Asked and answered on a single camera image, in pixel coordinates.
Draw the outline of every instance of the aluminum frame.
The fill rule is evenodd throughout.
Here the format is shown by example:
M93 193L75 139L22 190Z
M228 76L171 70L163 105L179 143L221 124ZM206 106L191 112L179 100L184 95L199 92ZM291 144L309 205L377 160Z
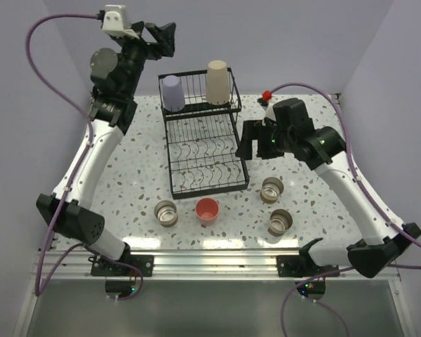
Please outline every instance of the aluminum frame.
M43 268L44 278L63 252L49 251ZM189 280L189 281L290 281L305 278L279 277L276 269L278 255L298 255L297 249L259 249L259 250L205 250L205 251L132 251L132 254L147 254L154 256L153 276L148 279L155 280ZM106 279L105 277L92 277L91 263L87 251L71 253L53 275L53 279ZM34 280L37 259L32 270L32 277L25 295L20 316L15 327L14 336L26 336L32 319L37 297L34 295ZM126 279L124 277L111 277L107 279ZM365 279L356 271L343 273L341 277L334 277L332 282L345 282L349 280ZM387 268L375 279L387 280L392 291L394 304L399 316L405 337L416 336L415 327L411 319L401 288L399 273Z

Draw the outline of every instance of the white table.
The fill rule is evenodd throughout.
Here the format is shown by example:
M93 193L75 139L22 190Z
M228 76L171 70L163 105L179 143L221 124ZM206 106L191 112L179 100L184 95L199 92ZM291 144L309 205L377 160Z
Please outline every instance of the white table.
M317 95L282 95L283 99L304 100L315 126L332 126L340 132L335 112ZM244 119L261 119L263 110L257 95L241 96ZM194 206L199 198L175 201L179 221L171 228L161 227L154 207L165 199L173 200L169 188L165 129L158 96L137 97L139 104L133 124L111 155L95 191L92 210L103 215L106 228L131 245L132 249L284 249L299 247L316 237L342 240L347 245L361 238L354 221L340 200L319 177L291 154L260 161L247 161L250 184L247 190L214 194L220 203L217 223L204 227L197 220ZM273 205L259 198L262 181L280 178L285 191ZM287 209L293 216L292 228L282 237L268 231L274 209ZM74 242L59 238L57 250Z

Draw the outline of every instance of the red cap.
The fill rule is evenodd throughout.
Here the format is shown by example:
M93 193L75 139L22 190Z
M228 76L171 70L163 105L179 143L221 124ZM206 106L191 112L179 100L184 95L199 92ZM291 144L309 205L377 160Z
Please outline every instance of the red cap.
M265 102L268 102L269 100L271 100L271 99L272 99L272 97L273 97L273 95L272 95L272 93L270 93L269 91L265 91L265 92L262 94L262 99L263 99Z

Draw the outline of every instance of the gray wall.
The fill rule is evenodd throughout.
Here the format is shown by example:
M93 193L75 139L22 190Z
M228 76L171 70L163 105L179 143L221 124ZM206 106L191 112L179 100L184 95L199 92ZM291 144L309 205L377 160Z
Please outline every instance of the gray wall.
M35 201L58 183L76 152L83 122L33 74L25 34L48 12L42 0L0 1L0 336L10 336L46 225ZM88 92L58 31L34 36L38 65L79 103Z
M394 2L342 108L362 170L405 221L421 227L421 0ZM421 264L421 250L410 248L400 262ZM421 336L421 271L401 272Z
M97 13L105 0L44 0L51 13ZM258 93L285 81L341 92L393 0L150 0L127 3L133 21L178 24L172 60L148 62L138 94L156 93L157 74L198 70L214 59L234 68L239 88ZM96 27L59 22L88 88L89 59L115 47Z

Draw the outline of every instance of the white bracket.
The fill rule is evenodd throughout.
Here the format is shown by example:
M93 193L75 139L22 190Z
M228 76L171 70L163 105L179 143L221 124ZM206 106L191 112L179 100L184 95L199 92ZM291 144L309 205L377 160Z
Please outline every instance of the white bracket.
M133 37L140 39L139 35L131 29L126 16L125 5L106 5L103 18L103 32L112 37Z

